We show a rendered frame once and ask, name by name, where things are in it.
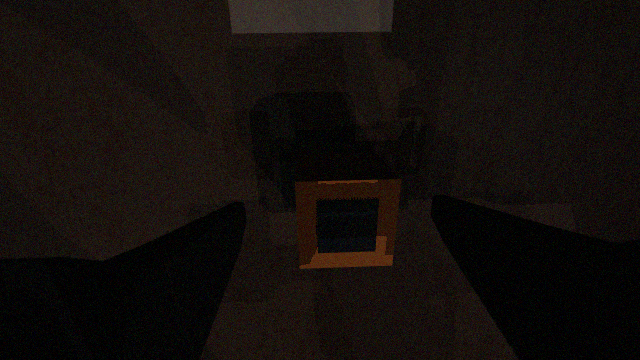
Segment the orange-brown cube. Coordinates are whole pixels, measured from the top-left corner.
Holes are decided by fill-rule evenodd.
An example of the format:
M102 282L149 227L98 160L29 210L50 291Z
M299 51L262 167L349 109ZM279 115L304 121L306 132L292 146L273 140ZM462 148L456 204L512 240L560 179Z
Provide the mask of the orange-brown cube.
M400 188L376 152L300 154L300 269L392 266Z

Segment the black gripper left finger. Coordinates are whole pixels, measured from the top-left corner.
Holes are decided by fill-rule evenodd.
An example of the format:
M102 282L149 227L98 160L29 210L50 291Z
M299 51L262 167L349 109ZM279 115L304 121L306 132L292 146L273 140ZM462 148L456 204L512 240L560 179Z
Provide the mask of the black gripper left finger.
M0 259L0 342L72 360L199 360L246 227L233 202L105 261Z

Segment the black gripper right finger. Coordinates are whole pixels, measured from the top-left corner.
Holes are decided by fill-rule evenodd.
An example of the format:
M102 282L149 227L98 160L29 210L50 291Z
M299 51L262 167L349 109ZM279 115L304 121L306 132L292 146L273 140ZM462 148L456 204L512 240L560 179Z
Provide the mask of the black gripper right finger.
M436 228L519 360L640 360L640 240L435 195Z

